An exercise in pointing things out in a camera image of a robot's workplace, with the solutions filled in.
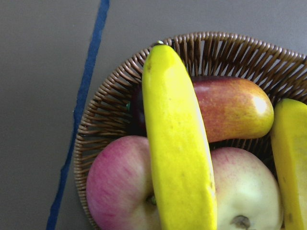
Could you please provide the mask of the yellow banana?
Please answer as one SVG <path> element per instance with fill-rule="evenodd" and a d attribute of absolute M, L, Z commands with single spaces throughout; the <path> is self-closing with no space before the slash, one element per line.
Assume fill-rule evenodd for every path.
<path fill-rule="evenodd" d="M 287 230 L 307 228 L 307 106 L 283 99 L 274 110 L 271 143 Z"/>
<path fill-rule="evenodd" d="M 142 93 L 162 229 L 216 229 L 209 143 L 191 78 L 173 48 L 152 48 L 144 64 Z"/>

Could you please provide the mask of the brown wicker basket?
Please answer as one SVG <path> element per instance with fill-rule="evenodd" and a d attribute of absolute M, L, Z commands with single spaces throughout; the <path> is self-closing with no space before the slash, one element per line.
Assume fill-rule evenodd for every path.
<path fill-rule="evenodd" d="M 163 40 L 183 60 L 190 76 L 232 76 L 260 86 L 271 102 L 307 101 L 307 57 L 245 35 L 197 32 Z M 86 181 L 96 156 L 113 140 L 131 133 L 128 103 L 142 78 L 147 47 L 119 65 L 99 86 L 84 110 L 74 146 L 79 199 L 94 230 L 86 200 Z"/>

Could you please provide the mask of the red yellow mango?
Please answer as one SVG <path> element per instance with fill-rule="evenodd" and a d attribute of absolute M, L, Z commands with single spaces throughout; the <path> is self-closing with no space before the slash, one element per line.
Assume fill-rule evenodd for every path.
<path fill-rule="evenodd" d="M 273 105 L 264 90 L 252 81 L 198 76 L 192 78 L 192 83 L 210 143 L 261 138 L 270 131 Z"/>

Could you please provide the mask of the pink red apple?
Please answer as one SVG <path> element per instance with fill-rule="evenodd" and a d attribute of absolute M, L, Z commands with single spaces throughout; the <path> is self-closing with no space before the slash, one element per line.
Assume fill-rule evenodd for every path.
<path fill-rule="evenodd" d="M 102 230 L 159 230 L 148 139 L 125 136 L 94 160 L 86 183 L 92 218 Z"/>

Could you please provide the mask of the pale green apple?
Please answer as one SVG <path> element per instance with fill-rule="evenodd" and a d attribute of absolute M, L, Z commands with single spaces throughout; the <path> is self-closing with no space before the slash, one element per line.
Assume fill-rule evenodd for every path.
<path fill-rule="evenodd" d="M 271 171 L 254 154 L 223 147 L 211 152 L 219 230 L 279 230 L 283 206 Z"/>

